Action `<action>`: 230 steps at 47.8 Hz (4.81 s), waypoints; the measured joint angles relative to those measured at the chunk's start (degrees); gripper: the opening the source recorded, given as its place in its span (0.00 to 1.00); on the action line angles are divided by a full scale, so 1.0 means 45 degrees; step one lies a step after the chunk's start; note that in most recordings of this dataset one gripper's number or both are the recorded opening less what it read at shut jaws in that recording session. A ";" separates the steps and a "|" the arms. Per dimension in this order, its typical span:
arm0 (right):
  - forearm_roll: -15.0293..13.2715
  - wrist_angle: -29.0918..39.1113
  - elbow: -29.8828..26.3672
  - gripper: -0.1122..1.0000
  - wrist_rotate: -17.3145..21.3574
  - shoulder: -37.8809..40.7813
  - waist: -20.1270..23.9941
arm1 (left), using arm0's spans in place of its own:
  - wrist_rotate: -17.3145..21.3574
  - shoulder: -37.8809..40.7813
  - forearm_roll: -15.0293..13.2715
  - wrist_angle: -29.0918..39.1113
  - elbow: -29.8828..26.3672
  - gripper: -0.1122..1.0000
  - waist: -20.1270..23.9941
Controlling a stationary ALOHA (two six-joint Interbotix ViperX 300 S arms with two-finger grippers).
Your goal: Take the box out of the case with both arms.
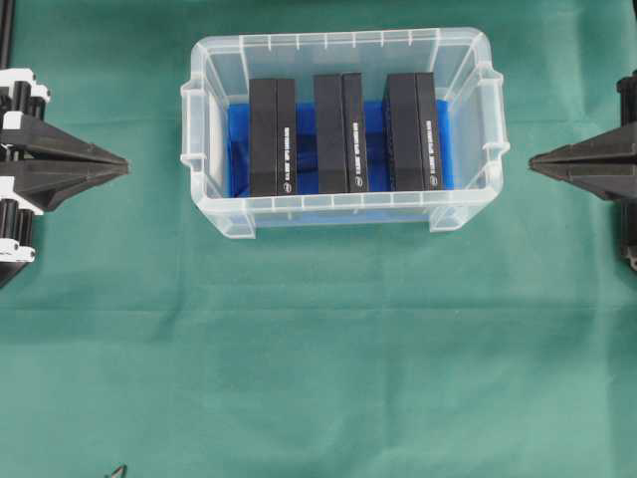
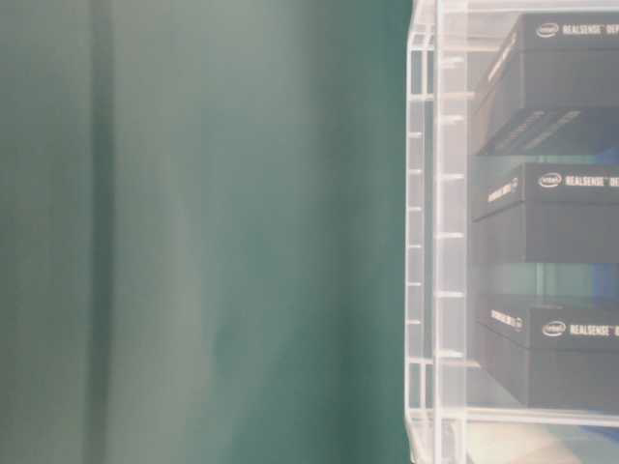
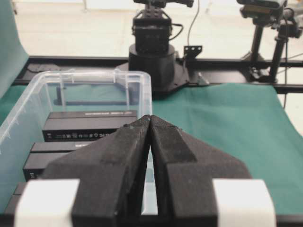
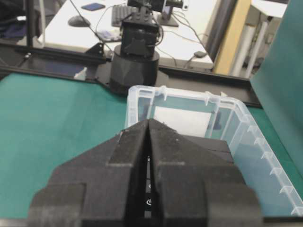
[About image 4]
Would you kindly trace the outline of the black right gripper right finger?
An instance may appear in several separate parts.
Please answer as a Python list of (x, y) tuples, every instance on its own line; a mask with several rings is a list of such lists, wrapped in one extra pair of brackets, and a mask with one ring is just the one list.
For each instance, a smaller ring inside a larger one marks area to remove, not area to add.
[(260, 227), (261, 207), (238, 167), (149, 120), (153, 192), (164, 227)]

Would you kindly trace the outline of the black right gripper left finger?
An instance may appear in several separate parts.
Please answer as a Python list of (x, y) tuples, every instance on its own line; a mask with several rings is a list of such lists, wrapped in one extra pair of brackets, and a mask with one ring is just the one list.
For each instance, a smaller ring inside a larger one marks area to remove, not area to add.
[(149, 122), (57, 166), (33, 197), (30, 227), (136, 227), (144, 216)]

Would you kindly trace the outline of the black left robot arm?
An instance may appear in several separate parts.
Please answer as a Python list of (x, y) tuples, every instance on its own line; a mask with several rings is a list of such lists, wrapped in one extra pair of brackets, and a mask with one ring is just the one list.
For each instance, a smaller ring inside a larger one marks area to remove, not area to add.
[(132, 86), (156, 83), (160, 55), (155, 48), (164, 32), (153, 13), (162, 12), (166, 1), (129, 0), (127, 5), (136, 11), (122, 19), (122, 40), (114, 49), (108, 84), (111, 91), (122, 95)]

